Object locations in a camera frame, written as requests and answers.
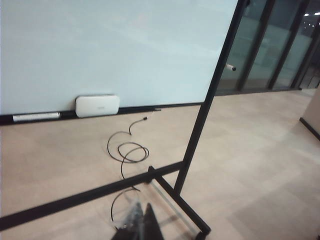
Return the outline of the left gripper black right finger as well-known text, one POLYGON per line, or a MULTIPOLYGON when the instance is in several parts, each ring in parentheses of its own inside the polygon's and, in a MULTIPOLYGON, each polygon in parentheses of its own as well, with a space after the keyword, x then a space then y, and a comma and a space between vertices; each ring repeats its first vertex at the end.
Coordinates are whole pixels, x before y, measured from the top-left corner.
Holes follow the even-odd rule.
POLYGON ((164 240, 161 228, 150 203, 146 205, 144 214, 144 239, 164 240))

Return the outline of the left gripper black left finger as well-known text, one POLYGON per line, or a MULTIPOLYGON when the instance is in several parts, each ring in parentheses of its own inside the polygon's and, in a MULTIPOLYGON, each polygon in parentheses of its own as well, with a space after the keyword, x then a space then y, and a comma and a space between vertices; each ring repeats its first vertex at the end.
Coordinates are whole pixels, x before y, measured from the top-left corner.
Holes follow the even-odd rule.
POLYGON ((139 202, 129 208, 124 219, 116 226, 113 240, 139 240, 142 231, 143 210, 139 202))

